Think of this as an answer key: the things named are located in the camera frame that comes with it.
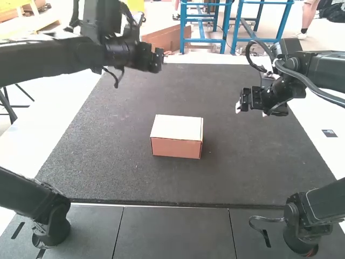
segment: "blue metal leg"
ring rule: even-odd
[[[291,6],[292,6],[291,4],[287,4],[285,6],[285,10],[284,10],[284,13],[283,13],[282,18],[281,18],[281,22],[280,22],[280,25],[279,25],[279,29],[278,29],[278,33],[277,33],[276,39],[281,39],[282,33],[284,32],[284,28],[285,28],[285,25],[286,25],[287,18],[288,18],[289,13],[290,13]]]
[[[201,9],[199,5],[196,7],[196,9],[198,10],[198,13],[201,15]],[[203,20],[201,18],[198,19],[198,24],[199,24],[200,39],[204,39],[205,32],[204,32]]]
[[[213,31],[217,31],[217,24],[218,24],[218,13],[219,13],[219,5],[216,5],[215,9],[215,20],[213,21]]]
[[[258,31],[259,22],[260,22],[260,18],[261,18],[261,13],[263,12],[264,1],[265,0],[261,0],[262,4],[260,4],[260,6],[259,6],[258,15],[257,15],[257,19],[256,19],[256,22],[255,22],[255,26],[254,26],[254,30],[253,31]]]
[[[229,30],[229,22],[230,22],[230,12],[231,12],[231,5],[225,6],[225,12],[224,12],[224,22],[223,22],[223,40],[224,42],[220,46],[220,54],[225,53],[225,45],[226,45],[226,38],[227,38],[227,31]]]
[[[241,20],[242,8],[243,8],[243,0],[239,0],[237,14],[236,14],[235,26],[234,26],[234,29],[233,29],[233,37],[232,37],[231,50],[230,50],[230,53],[233,54],[233,55],[235,54],[236,45],[237,45],[237,34],[238,34],[238,29],[239,29],[239,23],[240,23],[240,20]]]
[[[180,27],[180,53],[184,54],[184,27],[186,24],[187,16],[187,6],[183,3],[186,3],[187,0],[181,0],[181,27]]]

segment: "backpack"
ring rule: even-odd
[[[332,5],[333,0],[320,0],[318,7],[316,8],[318,11],[330,7]]]
[[[341,10],[343,3],[332,4],[330,7],[324,8],[319,12],[320,18],[327,18],[331,13]]]
[[[345,23],[345,12],[343,10],[334,11],[327,19],[333,23]]]

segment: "white box lid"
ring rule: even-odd
[[[157,114],[150,137],[202,141],[203,118]]]

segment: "person's leg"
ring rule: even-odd
[[[309,26],[311,25],[316,9],[318,8],[320,0],[306,0],[303,5],[303,17],[302,17],[302,33],[306,33]]]
[[[311,25],[314,17],[315,17],[315,14],[316,14],[316,10],[318,8],[318,5],[320,3],[320,0],[315,0],[314,3],[312,4],[312,6],[310,7],[310,19],[308,21],[308,24],[307,24],[307,28],[309,28],[309,26]]]
[[[180,0],[172,0],[172,4],[174,6],[174,12],[172,13],[173,20],[179,20],[180,14],[178,13],[178,4],[180,3]]]

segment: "black carpet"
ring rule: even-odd
[[[104,75],[37,178],[71,198],[111,202],[283,205],[334,176],[291,113],[236,115],[243,87],[259,85],[245,65],[127,69],[118,90]],[[201,160],[154,157],[156,114],[204,118]]]

